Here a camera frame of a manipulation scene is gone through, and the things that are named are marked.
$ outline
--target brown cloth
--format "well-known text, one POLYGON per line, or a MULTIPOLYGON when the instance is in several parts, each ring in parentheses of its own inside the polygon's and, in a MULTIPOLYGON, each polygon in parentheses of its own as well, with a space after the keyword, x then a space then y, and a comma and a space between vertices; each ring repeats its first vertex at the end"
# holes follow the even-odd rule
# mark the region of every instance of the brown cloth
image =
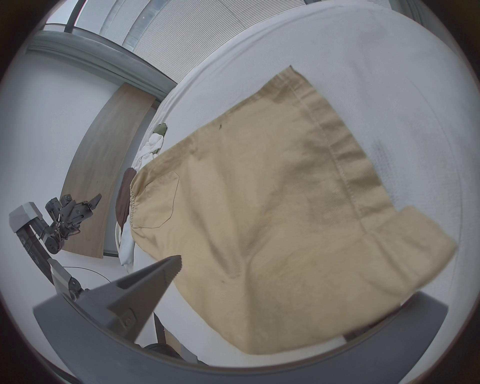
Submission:
POLYGON ((251 354, 371 324, 456 247, 415 208, 394 209, 343 121, 292 68, 141 169, 131 226, 154 258, 182 255, 179 292, 251 354))
POLYGON ((130 183, 136 174, 136 170, 127 168, 121 180, 119 194, 117 195, 117 201, 115 203, 115 215, 121 230, 123 230, 123 225, 127 221, 130 212, 130 183))

